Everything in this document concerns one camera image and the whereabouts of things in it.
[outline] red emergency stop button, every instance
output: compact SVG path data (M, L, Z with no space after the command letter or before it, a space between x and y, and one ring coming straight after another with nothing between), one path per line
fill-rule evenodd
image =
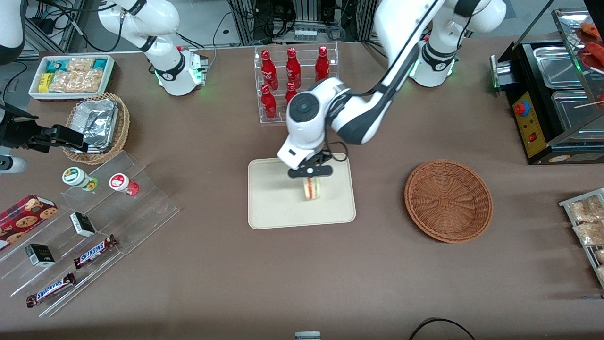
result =
M514 106L514 113L519 115L520 117L526 117L529 112L530 104L526 100L523 100L521 103L518 103Z
M514 113L517 115L521 115L524 113L524 111L526 111L526 107L524 106L523 103L517 104L516 106L514 106Z

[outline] stainless steel tray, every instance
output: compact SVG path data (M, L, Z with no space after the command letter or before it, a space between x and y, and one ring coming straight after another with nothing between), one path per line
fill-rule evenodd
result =
M545 86L552 90L583 88L565 47L539 47L535 48L533 54L537 59Z
M584 125L587 119L594 114L594 109L591 106L574 108L590 102L585 91L557 91L551 95L551 99L564 130ZM577 140L604 139L604 117L599 117L588 126L585 126L572 138Z

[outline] tabletop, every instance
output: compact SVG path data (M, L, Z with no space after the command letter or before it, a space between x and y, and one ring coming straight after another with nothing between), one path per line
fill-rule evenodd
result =
M259 123L254 49L219 50L207 85L184 97L158 86L143 54L115 54L110 91L132 120L125 150L181 211L51 318L32 318L0 282L0 338L400 339L439 316L477 339L601 339L604 301L579 299L601 290L557 203L602 187L603 166L526 165L512 110L490 86L489 56L511 41L464 41L445 84L407 82L375 138L350 147L353 222L271 230L248 226L247 167L275 157L287 130ZM339 49L355 91L387 68L361 44ZM32 100L29 111L51 125L73 105ZM0 209L55 197L77 165L61 149L14 154L30 167L0 177ZM491 225L470 243L431 239L403 206L410 172L441 158L491 191ZM464 338L429 328L416 339Z

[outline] sausage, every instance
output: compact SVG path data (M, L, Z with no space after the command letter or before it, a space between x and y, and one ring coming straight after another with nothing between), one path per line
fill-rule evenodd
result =
M604 47L600 44L596 44L595 42L588 42L585 44L585 51L587 53L591 53L596 59L600 61L602 65L604 65Z
M594 25L591 24L589 22L582 22L581 23L581 30L587 34L589 34L592 37L601 39L602 36L600 35L600 32L598 31L598 28Z

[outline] yellow control panel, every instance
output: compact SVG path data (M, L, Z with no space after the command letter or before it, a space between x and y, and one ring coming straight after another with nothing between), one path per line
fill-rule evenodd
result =
M528 92L514 103L512 109L518 122L524 149L529 157L533 157L545 149L547 144Z

